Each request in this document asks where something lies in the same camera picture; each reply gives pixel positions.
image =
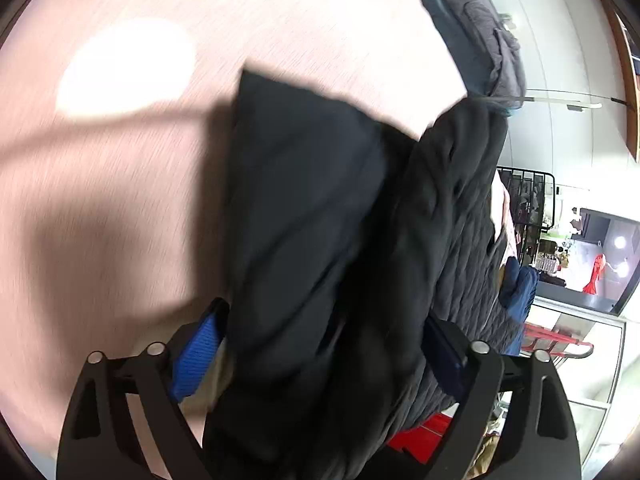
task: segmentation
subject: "red fabric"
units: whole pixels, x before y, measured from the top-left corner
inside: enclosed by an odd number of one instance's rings
[[[421,464],[426,464],[447,431],[451,417],[436,413],[414,430],[398,433],[389,442],[396,451],[407,450]]]
[[[582,290],[583,292],[587,294],[594,294],[594,295],[597,294],[596,282],[603,276],[604,269],[606,266],[607,266],[607,259],[605,258],[604,254],[598,254],[598,256],[596,256],[595,261],[593,262],[593,270],[591,271],[591,281],[584,286]]]

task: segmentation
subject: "metal rack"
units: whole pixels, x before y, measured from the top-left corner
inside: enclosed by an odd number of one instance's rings
[[[521,264],[535,262],[540,235],[556,223],[556,178],[544,171],[498,166],[500,180],[510,196],[510,210],[516,231],[518,259]],[[545,206],[550,205],[551,220],[545,221]]]

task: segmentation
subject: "white wall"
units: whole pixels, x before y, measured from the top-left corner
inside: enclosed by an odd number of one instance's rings
[[[500,164],[552,173],[558,184],[586,190],[580,204],[640,219],[640,168],[625,145],[620,61],[599,0],[493,0],[513,16],[528,95],[600,102],[599,110],[527,103],[510,119]]]

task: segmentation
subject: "clothing pile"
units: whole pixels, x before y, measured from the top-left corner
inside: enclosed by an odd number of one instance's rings
[[[502,113],[522,107],[527,85],[518,40],[491,0],[421,0],[431,15],[469,94],[500,98]]]
[[[351,479],[452,404],[427,315],[503,351],[490,189],[506,120],[464,99],[416,142],[353,106],[243,72],[226,182],[231,383],[203,448],[222,479]]]

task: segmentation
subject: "wooden shelf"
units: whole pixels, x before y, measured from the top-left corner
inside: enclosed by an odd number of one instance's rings
[[[600,0],[609,20],[616,41],[622,79],[625,84],[626,101],[626,146],[636,162],[640,162],[640,102],[638,89],[640,78],[636,77],[634,62],[631,58],[631,47],[626,38],[625,29],[611,0]]]

